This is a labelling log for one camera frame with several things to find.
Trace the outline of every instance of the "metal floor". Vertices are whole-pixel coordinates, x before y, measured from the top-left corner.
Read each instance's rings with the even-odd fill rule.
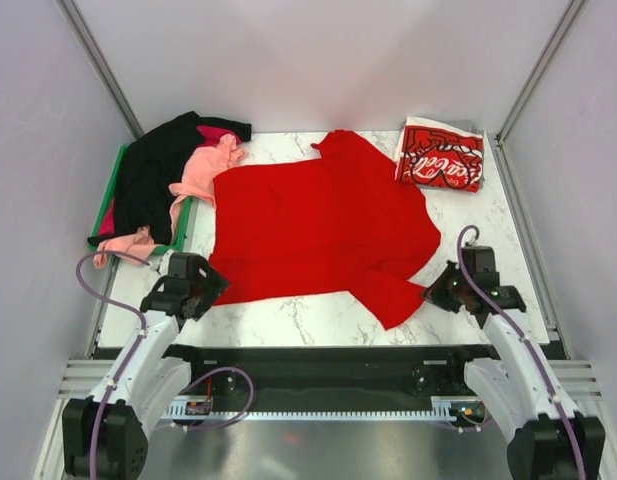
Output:
[[[496,425],[245,421],[155,432],[141,480],[510,480]]]

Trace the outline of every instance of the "black garment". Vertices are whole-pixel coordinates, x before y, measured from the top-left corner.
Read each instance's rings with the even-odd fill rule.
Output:
[[[200,117],[195,112],[178,116],[131,143],[121,160],[115,184],[115,233],[90,237],[88,243],[130,235],[150,227],[155,243],[172,240],[170,206],[175,197],[169,185],[181,181],[186,162],[205,139],[197,126],[223,128],[242,142],[250,141],[252,125],[216,117]]]

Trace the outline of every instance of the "magenta garment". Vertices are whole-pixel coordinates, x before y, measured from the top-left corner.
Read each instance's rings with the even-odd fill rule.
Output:
[[[104,219],[101,221],[101,225],[99,225],[98,235],[108,235],[115,233],[115,219],[113,217],[113,211],[115,209],[115,199],[112,199],[110,202],[110,208],[104,215]]]
[[[205,139],[204,143],[199,145],[200,147],[216,147],[217,145],[219,145],[219,141],[221,140],[221,137],[223,137],[226,134],[233,135],[235,139],[237,140],[237,145],[241,143],[241,140],[239,139],[237,135],[234,134],[234,132],[231,132],[230,130],[226,130],[225,128],[209,127],[207,125],[199,125],[197,127],[197,131],[201,133]]]

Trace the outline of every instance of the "red coca-cola shirt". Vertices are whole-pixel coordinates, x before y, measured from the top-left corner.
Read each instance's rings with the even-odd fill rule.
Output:
[[[408,280],[439,246],[425,198],[353,132],[313,146],[320,159],[215,179],[210,262],[231,283],[218,304],[348,290],[395,327],[421,305],[423,287]]]

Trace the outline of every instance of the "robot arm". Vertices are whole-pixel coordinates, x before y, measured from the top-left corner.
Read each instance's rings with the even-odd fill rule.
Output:
[[[137,326],[108,374],[85,399],[71,399],[62,415],[66,473],[89,477],[91,439],[99,428],[97,478],[134,480],[148,451],[148,439],[159,418],[191,379],[191,367],[165,357],[186,319],[199,319],[228,287],[208,261],[175,253],[168,274],[141,303],[146,327]],[[115,382],[115,372],[123,371]],[[106,399],[106,391],[114,387]],[[101,403],[102,422],[95,425]]]
[[[454,262],[448,262],[446,270],[425,295],[444,310],[456,313],[464,306],[475,316],[497,351],[499,359],[467,362],[464,380],[484,403],[508,443],[512,478],[582,478],[559,405],[574,431],[574,447],[581,451],[585,478],[596,479],[605,441],[601,422],[596,417],[584,417],[560,385],[532,337],[519,292],[513,286],[500,285],[492,248],[465,246],[461,248],[461,256],[472,283],[499,308],[494,309],[477,294]]]

